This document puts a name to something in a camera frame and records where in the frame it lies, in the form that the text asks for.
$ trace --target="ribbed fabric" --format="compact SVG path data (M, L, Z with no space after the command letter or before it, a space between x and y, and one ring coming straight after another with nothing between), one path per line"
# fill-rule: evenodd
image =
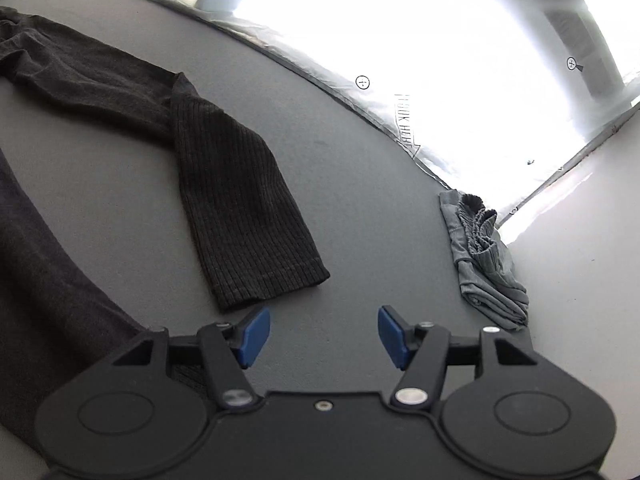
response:
M183 74L0 7L0 75L175 151L191 234L220 308L329 277L265 142L200 98ZM0 207L0 424L34 447L44 397L142 327L73 264L1 152Z

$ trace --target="white wall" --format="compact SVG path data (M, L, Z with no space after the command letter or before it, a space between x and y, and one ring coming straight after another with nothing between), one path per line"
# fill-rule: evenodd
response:
M603 473L640 475L640 113L500 232L517 235L534 347L616 413Z

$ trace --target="circle with cross symbol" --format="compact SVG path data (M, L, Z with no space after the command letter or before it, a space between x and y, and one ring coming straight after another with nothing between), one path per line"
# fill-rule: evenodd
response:
M356 85L358 85L359 89L366 90L369 88L369 78L365 75L359 75L356 78Z

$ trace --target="gray cloth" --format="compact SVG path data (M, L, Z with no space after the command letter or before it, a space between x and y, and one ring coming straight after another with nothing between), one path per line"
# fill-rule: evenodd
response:
M456 189L440 194L440 209L462 296L505 330L526 326L527 289L513 275L511 254L494 227L496 212L485 209L479 197Z

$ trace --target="folded clothing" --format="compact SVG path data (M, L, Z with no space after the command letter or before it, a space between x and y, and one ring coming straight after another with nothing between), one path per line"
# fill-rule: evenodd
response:
M511 253L495 229L497 213L455 189L440 193L440 210L463 297L505 330L526 326L527 289L515 279Z
M0 7L0 75L175 151L191 235L221 309L329 277L264 140L183 74ZM39 402L142 327L73 264L1 152L0 207L0 424L34 446Z

